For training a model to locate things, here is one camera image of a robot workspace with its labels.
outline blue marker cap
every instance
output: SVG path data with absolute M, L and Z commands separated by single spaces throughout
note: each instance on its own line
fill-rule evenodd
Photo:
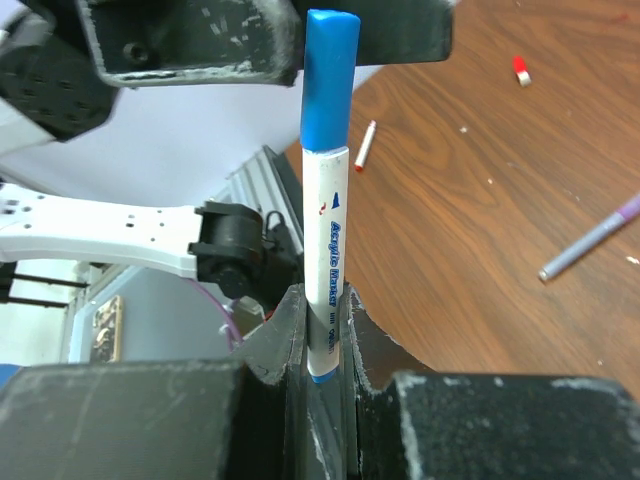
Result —
M 309 10 L 302 92 L 302 148 L 314 152 L 347 145 L 360 19 L 333 10 Z
M 311 375 L 311 380 L 313 380 L 313 383 L 324 383 L 331 377 L 333 377 L 333 374 L 336 373 L 336 370 L 338 370 L 338 367 L 334 368 L 329 373 L 325 373 L 324 375 L 318 375 L 317 377 Z

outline white marker barrel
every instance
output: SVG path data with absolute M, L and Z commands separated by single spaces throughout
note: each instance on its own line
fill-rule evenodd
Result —
M 308 312 L 308 369 L 317 383 L 340 358 L 338 303 L 344 283 L 349 149 L 302 151 L 304 278 Z
M 360 145 L 358 156 L 356 157 L 356 162 L 355 162 L 356 172 L 361 172 L 362 169 L 364 168 L 364 162 L 367 161 L 367 155 L 369 155 L 369 149 L 371 148 L 371 142 L 373 141 L 373 135 L 375 133 L 376 133 L 376 121 L 371 120 L 371 123 L 369 123 L 369 127 L 367 127 L 367 131 L 364 134 L 362 145 Z

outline purple pen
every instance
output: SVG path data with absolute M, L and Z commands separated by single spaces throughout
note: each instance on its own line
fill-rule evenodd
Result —
M 538 272 L 540 280 L 551 280 L 562 273 L 569 265 L 607 238 L 613 232 L 630 222 L 640 214 L 640 193 L 609 215 L 602 223 L 547 263 Z

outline screw hole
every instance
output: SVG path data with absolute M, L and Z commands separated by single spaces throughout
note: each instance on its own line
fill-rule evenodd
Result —
M 122 53 L 124 58 L 133 65 L 142 66 L 149 61 L 149 52 L 140 42 L 127 43 Z

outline wooden table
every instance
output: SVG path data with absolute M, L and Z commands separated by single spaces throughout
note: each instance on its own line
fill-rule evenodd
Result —
M 456 15 L 448 61 L 385 67 L 354 97 L 352 150 L 378 131 L 350 178 L 347 279 L 437 370 L 613 377 L 640 399 L 640 220 L 536 276 L 640 189 L 640 2 Z M 299 174 L 299 144 L 287 155 Z

